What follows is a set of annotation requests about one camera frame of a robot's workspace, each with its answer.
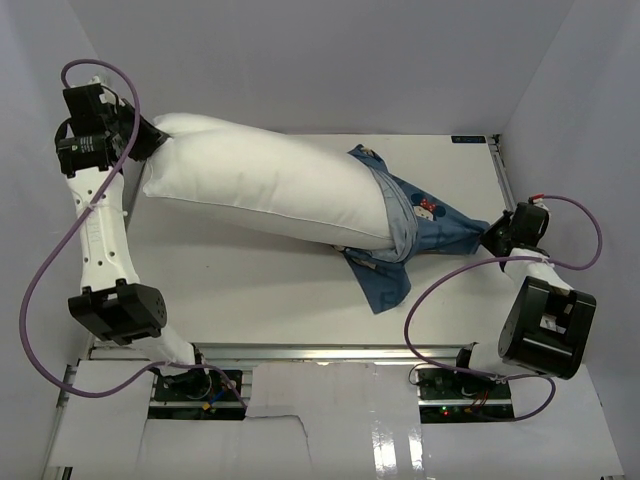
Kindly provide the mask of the blue cartoon print pillowcase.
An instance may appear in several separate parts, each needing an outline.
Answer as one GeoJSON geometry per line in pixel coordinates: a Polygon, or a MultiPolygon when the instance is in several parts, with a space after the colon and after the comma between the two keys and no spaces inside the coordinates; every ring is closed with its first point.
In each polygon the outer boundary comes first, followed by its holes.
{"type": "Polygon", "coordinates": [[[467,217],[439,198],[393,175],[376,152],[362,145],[349,154],[367,166],[381,188],[392,245],[339,247],[371,311],[391,310],[411,290],[405,265],[417,254],[472,255],[490,224],[467,217]]]}

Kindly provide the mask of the white pillow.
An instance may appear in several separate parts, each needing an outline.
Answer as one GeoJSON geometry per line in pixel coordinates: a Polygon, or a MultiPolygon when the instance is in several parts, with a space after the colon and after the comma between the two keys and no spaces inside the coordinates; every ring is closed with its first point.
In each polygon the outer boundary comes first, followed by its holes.
{"type": "Polygon", "coordinates": [[[147,197],[300,240],[392,246],[379,184],[353,156],[204,115],[169,113],[153,124],[168,138],[148,160],[147,197]]]}

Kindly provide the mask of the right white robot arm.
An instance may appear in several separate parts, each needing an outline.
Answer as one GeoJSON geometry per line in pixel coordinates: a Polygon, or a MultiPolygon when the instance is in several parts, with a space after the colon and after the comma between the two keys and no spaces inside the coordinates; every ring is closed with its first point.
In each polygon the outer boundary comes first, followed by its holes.
{"type": "Polygon", "coordinates": [[[481,237],[486,250],[507,259],[500,269],[518,292],[499,338],[459,351],[451,384],[463,398],[475,398],[486,389],[486,372],[568,380],[581,365],[596,299],[563,281],[549,255],[538,247],[550,221],[545,199],[537,195],[520,202],[481,237]]]}

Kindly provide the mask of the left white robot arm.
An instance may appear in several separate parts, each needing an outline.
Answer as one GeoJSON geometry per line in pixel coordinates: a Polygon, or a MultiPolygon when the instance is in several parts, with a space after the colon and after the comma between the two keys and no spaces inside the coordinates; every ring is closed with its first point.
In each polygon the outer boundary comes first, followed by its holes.
{"type": "Polygon", "coordinates": [[[54,137],[77,217],[83,270],[81,292],[68,301],[71,316],[101,341],[133,346],[177,376],[177,387],[199,399],[211,374],[198,365],[196,347],[170,327],[160,291],[134,269],[126,235],[125,179],[118,161],[144,161],[167,139],[133,105],[100,83],[66,88],[69,117],[54,137]]]}

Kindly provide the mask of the aluminium table frame rail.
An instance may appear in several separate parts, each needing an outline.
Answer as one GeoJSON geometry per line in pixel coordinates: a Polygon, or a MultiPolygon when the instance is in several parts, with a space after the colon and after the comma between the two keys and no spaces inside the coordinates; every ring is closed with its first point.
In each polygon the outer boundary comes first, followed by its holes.
{"type": "Polygon", "coordinates": [[[554,375],[568,364],[574,347],[568,340],[573,311],[572,288],[556,273],[549,255],[539,247],[550,213],[520,201],[508,210],[524,216],[523,248],[496,257],[516,287],[516,297],[497,341],[502,362],[554,375]]]}

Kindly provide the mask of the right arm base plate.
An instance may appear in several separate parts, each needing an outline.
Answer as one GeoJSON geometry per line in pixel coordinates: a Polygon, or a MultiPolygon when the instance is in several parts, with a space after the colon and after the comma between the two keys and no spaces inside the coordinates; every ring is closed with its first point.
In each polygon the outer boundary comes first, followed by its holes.
{"type": "Polygon", "coordinates": [[[515,418],[510,387],[471,375],[417,364],[408,374],[422,424],[462,424],[515,418]]]}

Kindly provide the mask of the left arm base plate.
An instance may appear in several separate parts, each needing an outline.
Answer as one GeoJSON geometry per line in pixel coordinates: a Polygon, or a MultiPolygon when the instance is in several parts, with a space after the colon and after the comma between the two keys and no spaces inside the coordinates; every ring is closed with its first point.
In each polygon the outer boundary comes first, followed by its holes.
{"type": "Polygon", "coordinates": [[[157,379],[152,389],[147,417],[152,420],[240,421],[245,408],[230,386],[242,391],[243,372],[224,370],[198,372],[194,378],[157,379]]]}

